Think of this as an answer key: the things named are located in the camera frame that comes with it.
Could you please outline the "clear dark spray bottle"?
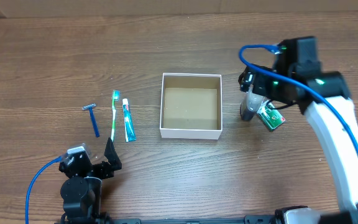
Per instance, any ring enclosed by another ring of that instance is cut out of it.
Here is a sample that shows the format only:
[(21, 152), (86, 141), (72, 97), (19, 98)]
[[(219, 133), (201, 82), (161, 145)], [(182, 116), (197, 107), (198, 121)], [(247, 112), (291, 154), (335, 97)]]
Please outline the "clear dark spray bottle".
[(247, 92), (240, 107), (241, 119), (243, 121), (250, 121), (260, 108), (263, 100), (263, 96), (252, 93), (251, 91)]

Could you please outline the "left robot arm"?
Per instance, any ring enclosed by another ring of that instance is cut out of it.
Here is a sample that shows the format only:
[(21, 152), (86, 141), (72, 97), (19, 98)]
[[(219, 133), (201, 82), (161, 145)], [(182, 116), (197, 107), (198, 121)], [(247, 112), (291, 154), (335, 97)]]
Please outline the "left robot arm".
[(92, 164), (86, 144), (67, 150), (59, 163), (59, 171), (68, 177), (60, 189), (64, 210), (61, 223), (112, 223), (108, 213), (101, 212), (102, 182), (122, 169), (111, 138), (104, 156), (106, 161)]

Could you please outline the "blue disposable razor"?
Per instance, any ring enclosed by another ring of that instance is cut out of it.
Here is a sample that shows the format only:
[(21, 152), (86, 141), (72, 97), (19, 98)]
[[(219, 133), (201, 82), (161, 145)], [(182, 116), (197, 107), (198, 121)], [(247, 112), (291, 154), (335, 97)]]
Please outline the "blue disposable razor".
[(95, 119), (94, 113), (93, 113), (93, 108), (95, 108), (95, 107), (96, 107), (96, 104), (92, 103), (92, 104), (83, 106), (81, 109), (84, 111), (85, 110), (89, 111), (89, 116), (90, 116), (90, 119), (91, 119), (91, 122), (93, 125), (94, 134), (98, 138), (100, 136), (100, 134), (99, 134), (98, 125), (97, 125), (97, 122), (96, 122), (96, 119)]

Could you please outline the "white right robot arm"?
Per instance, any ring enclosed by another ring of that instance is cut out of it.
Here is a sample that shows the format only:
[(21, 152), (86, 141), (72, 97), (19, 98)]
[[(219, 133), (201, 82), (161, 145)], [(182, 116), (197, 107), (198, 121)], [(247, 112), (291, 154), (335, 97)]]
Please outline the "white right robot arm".
[(299, 205), (279, 208), (270, 223), (358, 223), (358, 124), (349, 89), (339, 72), (292, 63), (267, 68), (249, 65), (240, 89), (273, 101), (298, 105), (313, 128), (334, 179), (339, 212)]

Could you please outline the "green white soap packet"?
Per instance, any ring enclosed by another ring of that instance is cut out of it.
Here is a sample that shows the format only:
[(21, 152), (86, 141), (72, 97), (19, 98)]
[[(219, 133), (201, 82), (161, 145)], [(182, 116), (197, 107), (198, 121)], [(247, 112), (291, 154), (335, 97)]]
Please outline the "green white soap packet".
[(279, 110), (268, 101), (261, 104), (260, 108), (257, 110), (257, 116), (269, 131), (276, 130), (286, 121)]

